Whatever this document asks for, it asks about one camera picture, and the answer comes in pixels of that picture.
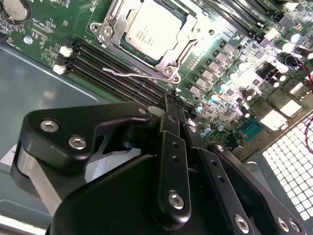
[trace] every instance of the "black plastic mount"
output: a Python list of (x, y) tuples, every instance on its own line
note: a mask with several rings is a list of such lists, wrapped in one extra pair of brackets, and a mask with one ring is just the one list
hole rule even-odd
[[(38, 196), (36, 189), (16, 165), (21, 147), (64, 175), (85, 170), (98, 136), (108, 137), (105, 151), (142, 148), (140, 156), (67, 196), (47, 234), (306, 234), (231, 152), (219, 143), (207, 149), (173, 96), (166, 94), (159, 107), (164, 110), (159, 116), (131, 102), (42, 110), (25, 117), (11, 176), (33, 195)], [(47, 119), (57, 122), (59, 130), (43, 131), (40, 123)], [(72, 136), (83, 137), (86, 147), (72, 149)]]

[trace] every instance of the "chip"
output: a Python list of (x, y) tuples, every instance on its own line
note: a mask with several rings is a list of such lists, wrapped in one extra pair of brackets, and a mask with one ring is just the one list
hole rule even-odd
[(182, 22), (154, 1), (144, 1), (130, 25), (125, 40), (143, 54), (159, 60), (177, 45)]
[(189, 91), (190, 91), (192, 94), (199, 94), (200, 89), (198, 89), (198, 88), (195, 87), (195, 86), (191, 86), (191, 87), (189, 88)]
[(200, 87), (206, 87), (208, 84), (206, 81), (204, 81), (202, 78), (196, 78), (195, 83), (199, 85)]
[(263, 56), (264, 56), (264, 53), (261, 52), (261, 51), (258, 51), (258, 52), (255, 54), (255, 57), (256, 57), (257, 59), (261, 59)]
[(219, 66), (217, 63), (211, 61), (209, 64), (208, 64), (208, 67), (213, 70), (213, 71), (217, 71), (217, 72), (223, 72), (224, 69)]

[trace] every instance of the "white connector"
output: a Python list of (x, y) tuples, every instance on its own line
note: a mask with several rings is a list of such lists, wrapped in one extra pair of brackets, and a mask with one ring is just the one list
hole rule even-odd
[(72, 54), (73, 54), (73, 49), (72, 48), (68, 48), (68, 47), (65, 47), (65, 46), (62, 46), (60, 48), (60, 51), (59, 53), (65, 57), (70, 57)]
[(61, 65), (53, 66), (53, 71), (56, 72), (58, 75), (65, 73), (66, 70), (67, 70), (66, 66)]

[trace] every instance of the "ventilation grid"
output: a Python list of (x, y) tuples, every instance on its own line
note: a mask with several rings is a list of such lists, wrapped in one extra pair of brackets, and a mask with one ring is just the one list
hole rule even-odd
[[(313, 217), (313, 154), (304, 142), (306, 123), (312, 117), (287, 132), (263, 153), (303, 220)], [(312, 148), (312, 125), (308, 137)]]

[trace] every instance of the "black ram slot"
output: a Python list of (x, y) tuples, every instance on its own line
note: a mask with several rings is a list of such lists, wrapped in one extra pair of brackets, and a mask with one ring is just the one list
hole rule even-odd
[(244, 26), (239, 21), (237, 21), (237, 19), (234, 18), (232, 15), (223, 11), (222, 9), (217, 7), (215, 4), (212, 4), (212, 2), (208, 2), (208, 4), (213, 10), (215, 10), (218, 14), (220, 14), (224, 19), (226, 19), (231, 25), (233, 25), (236, 29), (241, 31), (244, 35), (252, 39), (255, 39), (257, 37), (255, 32), (251, 32), (248, 28), (246, 28), (246, 26)]
[(74, 68), (72, 71), (72, 74), (80, 77), (81, 79), (87, 81), (88, 83), (94, 85), (95, 87), (100, 88), (101, 90), (105, 91), (106, 93), (113, 95), (114, 97), (118, 98), (120, 101), (123, 101), (123, 102), (131, 101), (131, 98), (125, 96), (122, 93), (115, 91), (110, 86), (103, 83), (102, 81), (101, 82), (97, 81), (97, 79), (95, 79), (90, 74), (87, 74), (86, 72), (84, 72), (82, 70)]
[(121, 91), (122, 93), (132, 97), (134, 99), (134, 101), (138, 101), (144, 105), (149, 105), (149, 106), (154, 106), (157, 104), (157, 101), (154, 100), (149, 100), (146, 97), (140, 97), (140, 93), (137, 93), (135, 91), (133, 91), (132, 89), (124, 86), (121, 83), (116, 82), (115, 78), (112, 77), (111, 75), (108, 74), (104, 74), (102, 71), (97, 71), (95, 69), (92, 69), (92, 67), (82, 61), (77, 61), (75, 64), (76, 67), (85, 70), (86, 72), (88, 72), (89, 74), (93, 75), (94, 77), (96, 77), (97, 79), (99, 79), (100, 81), (104, 80), (103, 77), (106, 77), (107, 79), (105, 80), (106, 83), (108, 83), (110, 86), (114, 87), (116, 90)]
[(83, 54), (83, 53), (81, 53), (78, 56), (78, 59), (83, 60), (84, 62), (86, 62), (89, 65), (92, 64), (92, 66), (94, 68), (96, 68), (99, 72), (103, 73), (105, 76), (114, 78), (114, 80), (116, 82), (120, 83), (121, 85), (127, 86), (128, 89), (130, 89), (132, 91), (135, 91), (139, 94), (142, 94), (146, 98), (151, 99), (153, 102), (157, 102), (159, 100), (159, 97), (157, 95), (149, 92), (146, 88), (144, 88), (142, 86), (139, 87), (138, 83), (132, 81), (129, 77), (117, 77), (117, 76), (114, 76), (110, 73), (103, 72), (102, 71), (103, 65), (101, 64), (101, 62), (97, 61), (96, 59), (94, 59), (92, 57), (88, 57), (88, 55)]
[[(123, 64), (121, 64), (121, 63), (119, 63), (119, 62), (118, 62), (117, 60), (115, 60), (114, 58), (111, 58), (111, 57), (110, 57), (110, 58), (108, 59), (108, 58), (106, 57), (105, 52), (101, 51), (100, 49), (98, 49), (98, 48), (96, 48), (96, 47), (93, 47), (93, 46), (91, 46), (91, 45), (86, 44), (86, 45), (83, 46), (83, 50), (86, 50), (86, 51), (89, 52), (90, 54), (92, 54), (92, 55), (94, 55), (94, 56), (97, 56), (98, 58), (101, 58), (101, 60), (103, 60), (103, 61), (106, 62), (106, 63), (114, 64), (114, 65), (119, 66), (120, 68), (124, 69), (124, 70), (127, 71), (127, 72), (132, 72), (132, 73), (134, 73), (134, 71), (133, 71), (131, 68), (129, 68), (129, 67), (127, 67), (127, 66), (125, 66), (125, 65), (123, 65)], [(144, 83), (144, 84), (147, 86), (147, 88), (150, 88), (150, 87), (151, 87), (151, 90), (158, 92), (158, 95), (160, 95), (160, 97), (163, 97), (164, 93), (166, 92), (166, 90), (165, 90), (164, 88), (162, 88), (162, 87), (156, 85), (156, 84), (155, 84), (154, 82), (152, 82), (152, 81), (149, 81), (149, 80), (147, 80), (147, 79), (141, 79), (141, 78), (134, 78), (134, 79), (137, 80), (137, 81), (140, 82), (140, 83)]]
[(224, 1), (250, 25), (255, 26), (257, 28), (261, 28), (261, 23), (256, 18), (254, 18), (253, 15), (251, 15), (248, 11), (246, 11), (244, 8), (241, 8), (234, 0), (224, 0)]
[(234, 4), (236, 4), (239, 8), (241, 8), (247, 15), (249, 15), (252, 19), (257, 22), (257, 27), (265, 27), (264, 19), (261, 19), (259, 15), (254, 14), (250, 9), (247, 8), (241, 1), (233, 0)]
[[(126, 72), (123, 69), (118, 68), (115, 65), (109, 65), (109, 64), (105, 64), (105, 62), (100, 61), (99, 58), (95, 58), (91, 55), (89, 55), (88, 53), (82, 51), (80, 53), (80, 55), (78, 56), (78, 58), (82, 58), (84, 60), (86, 60), (87, 62), (90, 63), (93, 66), (95, 66), (98, 70), (102, 71), (103, 67), (110, 67), (110, 69), (113, 69), (117, 72)], [(138, 90), (138, 92), (141, 92), (143, 94), (145, 94), (147, 97), (151, 97), (154, 100), (159, 100), (160, 96), (157, 95), (154, 91), (148, 90), (147, 88), (145, 88), (144, 86), (142, 86), (140, 83), (135, 82), (133, 79), (131, 79), (131, 77), (119, 77), (118, 81), (123, 81), (125, 84), (130, 85), (132, 87), (132, 89), (134, 90)]]

